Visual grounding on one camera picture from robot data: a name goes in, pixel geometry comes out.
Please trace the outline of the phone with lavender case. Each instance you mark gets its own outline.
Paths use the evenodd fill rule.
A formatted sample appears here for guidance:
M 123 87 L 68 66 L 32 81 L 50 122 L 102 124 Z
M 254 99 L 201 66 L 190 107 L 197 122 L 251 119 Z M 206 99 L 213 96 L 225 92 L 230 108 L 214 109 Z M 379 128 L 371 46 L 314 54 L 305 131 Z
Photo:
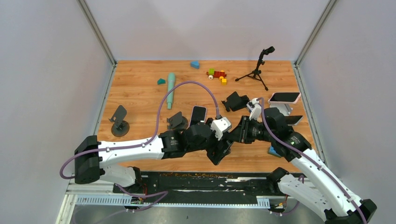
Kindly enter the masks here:
M 206 118 L 207 108 L 203 106 L 195 105 L 192 108 L 191 118 L 189 126 L 195 125 L 197 123 L 204 123 Z

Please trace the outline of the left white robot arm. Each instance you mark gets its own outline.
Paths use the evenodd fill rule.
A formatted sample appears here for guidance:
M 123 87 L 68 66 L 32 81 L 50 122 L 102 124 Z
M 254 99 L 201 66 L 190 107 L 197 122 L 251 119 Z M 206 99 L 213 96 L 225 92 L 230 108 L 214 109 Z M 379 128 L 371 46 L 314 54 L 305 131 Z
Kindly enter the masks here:
M 168 130 L 152 140 L 107 142 L 98 141 L 96 135 L 88 136 L 75 150 L 75 183 L 102 180 L 137 193 L 143 187 L 140 170 L 122 167 L 121 162 L 181 158 L 205 150 L 210 161 L 218 165 L 230 153 L 232 142 L 226 136 L 231 127 L 222 118 L 208 124 L 199 122 L 187 129 Z

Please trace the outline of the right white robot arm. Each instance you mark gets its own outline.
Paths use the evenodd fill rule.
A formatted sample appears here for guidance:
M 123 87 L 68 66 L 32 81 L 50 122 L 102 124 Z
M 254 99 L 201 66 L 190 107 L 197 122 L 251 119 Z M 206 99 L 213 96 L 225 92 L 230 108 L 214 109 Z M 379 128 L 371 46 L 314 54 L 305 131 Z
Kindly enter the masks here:
M 267 190 L 292 196 L 316 213 L 326 224 L 367 224 L 377 210 L 371 199 L 361 199 L 325 165 L 311 144 L 286 122 L 276 108 L 256 106 L 242 116 L 234 129 L 226 121 L 220 125 L 223 137 L 249 144 L 255 140 L 271 143 L 277 154 L 297 167 L 313 183 L 312 189 L 297 181 L 283 168 L 269 176 Z

